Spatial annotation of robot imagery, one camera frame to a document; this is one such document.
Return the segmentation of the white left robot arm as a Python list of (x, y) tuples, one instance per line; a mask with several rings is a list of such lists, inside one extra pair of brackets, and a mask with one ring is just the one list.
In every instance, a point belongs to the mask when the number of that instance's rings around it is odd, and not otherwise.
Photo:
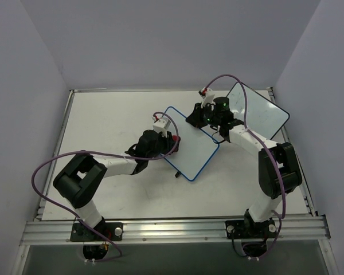
[(146, 130), (121, 158), (76, 154), (55, 177), (53, 186), (85, 223), (84, 234), (91, 240), (98, 240), (104, 233), (104, 218), (93, 197), (101, 181), (111, 176), (136, 175), (148, 166), (150, 159), (177, 152), (179, 142), (180, 137), (170, 131), (164, 135)]

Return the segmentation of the red heart-shaped eraser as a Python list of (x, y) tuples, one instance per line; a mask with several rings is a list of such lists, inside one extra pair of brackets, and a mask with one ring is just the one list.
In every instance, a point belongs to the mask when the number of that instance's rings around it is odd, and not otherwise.
[(178, 152), (178, 150), (179, 150), (179, 144), (180, 144), (180, 137), (179, 136), (177, 136), (177, 135), (173, 135), (172, 136), (172, 139), (173, 139), (173, 142), (174, 142), (174, 144), (173, 144), (173, 152)]

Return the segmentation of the blue-framed whiteboard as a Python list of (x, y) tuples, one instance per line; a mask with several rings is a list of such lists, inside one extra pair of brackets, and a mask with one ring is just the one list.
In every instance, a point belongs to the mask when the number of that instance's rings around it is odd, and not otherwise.
[(202, 129), (194, 128), (185, 122), (186, 116), (173, 106), (167, 107), (165, 113), (172, 118), (176, 127), (170, 125), (168, 131), (181, 139), (178, 151), (167, 156), (165, 160), (184, 178), (192, 182), (206, 167), (220, 145), (213, 141), (210, 134)]

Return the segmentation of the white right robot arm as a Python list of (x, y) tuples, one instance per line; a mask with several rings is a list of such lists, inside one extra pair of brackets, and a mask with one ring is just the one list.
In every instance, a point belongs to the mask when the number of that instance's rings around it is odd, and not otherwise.
[(282, 205), (281, 219), (286, 216), (286, 195), (302, 184), (302, 176), (291, 143), (277, 143), (251, 130), (247, 115), (242, 120), (230, 110), (227, 97), (205, 99), (196, 103), (186, 122), (195, 128), (210, 126), (223, 141), (234, 143), (257, 157), (260, 194), (245, 215), (243, 229), (249, 236), (257, 236), (264, 229), (263, 222), (276, 214)]

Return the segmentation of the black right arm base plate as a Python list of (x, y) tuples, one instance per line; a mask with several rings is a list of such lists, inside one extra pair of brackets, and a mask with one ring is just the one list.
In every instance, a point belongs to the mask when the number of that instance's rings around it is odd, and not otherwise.
[(226, 236), (229, 239), (265, 239), (274, 238), (277, 234), (275, 222), (269, 219), (252, 223), (243, 219), (225, 221)]

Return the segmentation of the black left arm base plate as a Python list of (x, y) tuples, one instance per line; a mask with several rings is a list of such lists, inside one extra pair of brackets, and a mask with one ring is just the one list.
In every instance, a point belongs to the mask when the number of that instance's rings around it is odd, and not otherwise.
[(112, 241), (121, 241), (123, 235), (123, 223), (101, 221), (94, 229), (89, 229), (80, 222), (75, 222), (71, 229), (71, 242), (96, 242), (104, 241), (102, 236)]

